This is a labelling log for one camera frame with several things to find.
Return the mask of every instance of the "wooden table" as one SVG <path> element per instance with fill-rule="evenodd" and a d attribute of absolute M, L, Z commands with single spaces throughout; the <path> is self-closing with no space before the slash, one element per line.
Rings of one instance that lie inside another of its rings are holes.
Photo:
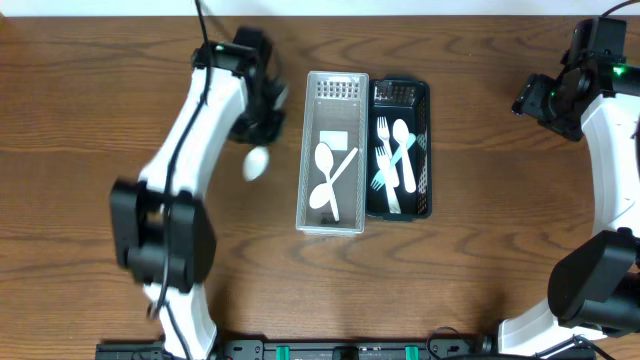
<path fill-rule="evenodd" d="M 271 339 L 421 338 L 491 330 L 544 298 L 590 238 L 585 141 L 511 114 L 530 73 L 555 76 L 580 18 L 224 18 L 267 30 L 293 91 L 269 173 L 228 144 L 207 197 L 218 252 L 206 287 L 226 332 Z M 640 62 L 640 20 L 626 55 Z M 222 35 L 213 33 L 212 38 Z M 0 29 L 0 358 L 92 359 L 152 339 L 147 300 L 116 266 L 107 197 L 135 178 L 185 99 L 195 18 L 5 19 Z M 368 220 L 356 238 L 295 230 L 310 70 L 412 74 L 432 92 L 433 215 Z M 616 358 L 637 337 L 608 340 Z"/>

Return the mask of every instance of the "wood grain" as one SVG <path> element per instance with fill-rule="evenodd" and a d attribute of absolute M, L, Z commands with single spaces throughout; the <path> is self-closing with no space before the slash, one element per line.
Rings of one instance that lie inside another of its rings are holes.
<path fill-rule="evenodd" d="M 225 147 L 207 207 L 216 322 L 271 339 L 425 338 L 491 329 L 546 294 L 589 239 L 586 143 L 510 106 L 556 74 L 579 18 L 224 18 L 267 30 L 292 86 L 268 174 L 241 180 Z M 640 61 L 640 21 L 626 52 Z M 107 196 L 163 142 L 184 101 L 194 18 L 5 19 L 0 31 L 0 358 L 92 359 L 102 339 L 150 339 L 146 299 L 115 264 Z M 306 75 L 412 74 L 432 91 L 434 212 L 367 220 L 352 239 L 295 230 Z M 640 355 L 635 336 L 604 342 Z"/>

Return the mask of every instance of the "green strip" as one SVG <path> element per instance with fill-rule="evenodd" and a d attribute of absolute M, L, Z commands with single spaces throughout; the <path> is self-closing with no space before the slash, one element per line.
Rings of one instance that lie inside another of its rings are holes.
<path fill-rule="evenodd" d="M 278 346 L 276 347 L 276 360 L 289 360 L 289 347 Z"/>
<path fill-rule="evenodd" d="M 404 351 L 407 354 L 407 360 L 420 360 L 420 352 L 417 346 L 407 346 Z"/>

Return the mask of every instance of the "fork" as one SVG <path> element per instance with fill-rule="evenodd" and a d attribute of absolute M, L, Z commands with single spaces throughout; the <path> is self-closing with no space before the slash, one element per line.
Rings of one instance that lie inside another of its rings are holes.
<path fill-rule="evenodd" d="M 407 141 L 407 148 L 410 149 L 415 142 L 416 142 L 416 136 L 413 134 L 409 134 L 409 140 Z M 393 154 L 393 157 L 391 158 L 391 166 L 395 167 L 398 161 L 400 161 L 400 158 L 402 158 L 402 149 L 397 149 L 396 153 Z M 373 177 L 373 180 L 371 180 L 371 188 L 373 189 L 373 191 L 378 191 L 382 189 L 385 183 L 386 181 L 384 179 L 384 174 L 382 173 L 382 170 L 378 170 L 376 175 Z"/>
<path fill-rule="evenodd" d="M 378 138 L 382 140 L 387 156 L 389 157 L 389 160 L 391 160 L 391 154 L 393 154 L 391 151 L 391 145 L 389 144 L 391 134 L 389 133 L 387 118 L 384 116 L 378 116 Z M 400 178 L 398 177 L 398 170 L 396 169 L 395 164 L 393 164 L 391 170 L 391 185 L 393 185 L 393 187 L 398 187 L 400 185 Z"/>
<path fill-rule="evenodd" d="M 378 162 L 378 167 L 382 170 L 382 173 L 385 175 L 387 181 L 385 181 L 385 188 L 387 189 L 387 202 L 389 203 L 389 212 L 392 214 L 400 214 L 400 204 L 398 204 L 398 198 L 396 197 L 396 192 L 393 190 L 393 186 L 391 185 L 391 181 L 389 181 L 389 177 L 391 175 L 391 160 L 389 160 L 389 155 L 385 151 L 384 147 L 376 148 L 376 161 Z"/>

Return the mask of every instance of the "light blue fork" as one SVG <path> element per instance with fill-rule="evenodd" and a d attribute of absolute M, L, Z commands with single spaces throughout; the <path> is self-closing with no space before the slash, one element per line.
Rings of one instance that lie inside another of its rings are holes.
<path fill-rule="evenodd" d="M 409 139 L 407 140 L 407 149 L 410 149 L 415 142 L 416 142 L 416 136 L 414 134 L 409 134 Z M 393 157 L 391 158 L 391 167 L 395 167 L 396 163 L 398 163 L 400 159 L 402 159 L 402 150 L 398 148 L 396 149 L 395 154 L 393 154 Z M 376 173 L 376 176 L 374 176 L 373 180 L 371 180 L 371 188 L 374 191 L 378 191 L 382 189 L 382 187 L 384 186 L 384 183 L 385 183 L 384 174 L 382 173 L 382 170 L 378 170 L 378 173 Z"/>

